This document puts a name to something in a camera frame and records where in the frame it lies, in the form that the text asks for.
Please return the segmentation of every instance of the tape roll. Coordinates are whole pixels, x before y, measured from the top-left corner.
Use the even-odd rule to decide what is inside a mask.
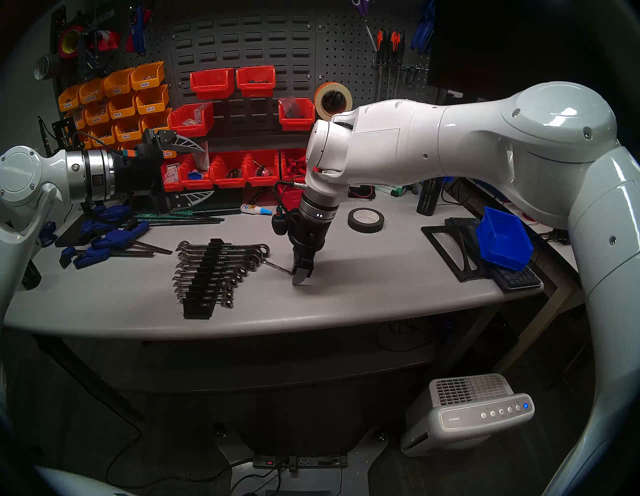
[[[335,114],[351,110],[353,97],[344,84],[329,81],[316,90],[314,105],[323,120],[331,120]]]
[[[385,224],[385,217],[377,210],[367,208],[353,209],[349,212],[347,224],[354,231],[372,234],[382,229]]]

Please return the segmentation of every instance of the masking tape roll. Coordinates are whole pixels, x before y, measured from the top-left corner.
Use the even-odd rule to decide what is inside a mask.
[[[336,108],[325,108],[323,106],[323,99],[327,96],[327,93],[338,92],[343,96],[342,101]],[[335,114],[341,112],[348,112],[353,107],[353,98],[349,89],[344,84],[329,81],[316,90],[314,96],[314,105],[316,106],[316,112],[323,120],[331,120]]]

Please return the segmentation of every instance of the gray table top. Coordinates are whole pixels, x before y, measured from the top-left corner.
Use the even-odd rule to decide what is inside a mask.
[[[62,269],[61,248],[38,252],[40,285],[17,291],[4,325],[32,333],[130,339],[195,339],[292,332],[382,322],[479,307],[536,294],[541,289],[503,293],[493,280],[459,283],[421,226],[448,217],[469,217],[463,207],[438,206],[435,215],[415,212],[417,197],[378,193],[373,201],[347,199],[316,255],[311,278],[299,286],[261,266],[234,293],[234,308],[216,306],[210,320],[185,320],[173,292],[177,254],[152,259],[111,258],[77,270]],[[347,226],[355,207],[385,217],[382,231],[361,234]],[[174,249],[185,239],[203,244],[220,237],[234,244],[266,243],[270,261],[290,268],[291,244],[276,236],[269,216],[227,216],[219,225],[151,228],[141,241]],[[454,243],[440,242],[456,260]],[[458,250],[457,258],[461,259]]]

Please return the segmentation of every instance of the table leg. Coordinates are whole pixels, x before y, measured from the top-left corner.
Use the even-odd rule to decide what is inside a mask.
[[[468,330],[454,332],[440,352],[439,357],[431,364],[427,375],[432,379],[446,377],[491,322],[501,306],[501,303],[487,305]]]
[[[62,338],[43,335],[33,337],[38,343],[38,348],[53,358],[87,393],[127,420],[133,423],[144,422],[144,415],[80,360]]]

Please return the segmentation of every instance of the workbench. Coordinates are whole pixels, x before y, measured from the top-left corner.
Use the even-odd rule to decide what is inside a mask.
[[[246,382],[242,383],[242,376],[251,376],[252,386],[268,387],[426,364],[431,364],[432,375],[446,374],[502,303],[537,294],[543,288],[506,294],[493,280],[458,282],[420,228],[441,225],[448,217],[471,217],[471,214],[461,206],[439,205],[432,217],[426,217],[416,213],[417,199],[411,193],[401,198],[378,193],[371,201],[345,199],[332,222],[324,248],[316,255],[316,266],[309,279],[293,286],[286,274],[261,266],[249,273],[234,291],[234,308],[216,306],[210,320],[185,320],[182,316],[182,305],[176,300],[172,280],[179,261],[177,253],[156,254],[151,259],[112,258],[78,270],[73,265],[62,269],[58,263],[61,249],[49,246],[34,257],[42,274],[40,285],[30,291],[16,292],[4,326],[33,334],[40,348],[90,394],[132,420],[140,420],[141,415],[115,389],[167,392],[184,390],[187,384],[187,390],[228,390],[247,387]],[[384,215],[385,224],[380,232],[362,234],[348,227],[349,211],[363,206]],[[60,231],[74,220],[70,216]],[[437,236],[452,258],[460,263],[460,250],[454,242],[446,235]],[[271,248],[271,262],[291,267],[291,243],[287,236],[273,233],[269,216],[241,214],[227,216],[217,225],[152,227],[141,241],[174,249],[182,240],[204,244],[212,237],[234,244],[266,243]],[[326,338],[331,341],[331,346],[326,348],[327,356],[317,353],[313,344],[299,340],[296,342],[300,343],[300,352],[296,352],[295,357],[270,356],[274,363],[268,371],[262,361],[264,356],[260,365],[254,366],[247,365],[247,356],[243,355],[244,365],[240,367],[234,366],[233,359],[228,358],[231,355],[227,355],[226,363],[222,360],[225,356],[211,360],[218,367],[216,374],[199,370],[189,375],[175,368],[160,372],[160,366],[154,368],[154,374],[159,375],[133,386],[127,381],[136,375],[135,371],[117,367],[118,370],[110,374],[107,373],[109,367],[99,370],[99,366],[91,363],[98,372],[95,373],[61,339],[210,340],[305,330],[309,333],[303,334],[310,335],[310,331],[315,330],[317,336],[323,328],[475,307],[483,310],[472,325],[456,330],[442,348],[424,346],[407,353],[394,353],[381,350],[370,340],[362,344],[350,342],[349,333],[343,329],[327,329]],[[288,336],[288,340],[298,339],[298,334]],[[229,344],[228,339],[223,341],[227,342],[227,349],[236,347]],[[217,352],[224,355],[221,349]],[[310,355],[301,358],[304,352]],[[286,360],[297,362],[284,363]],[[131,362],[133,368],[141,366],[139,358],[132,358]],[[251,373],[243,374],[245,369]],[[237,373],[226,373],[229,370]],[[148,372],[137,375],[145,376]]]

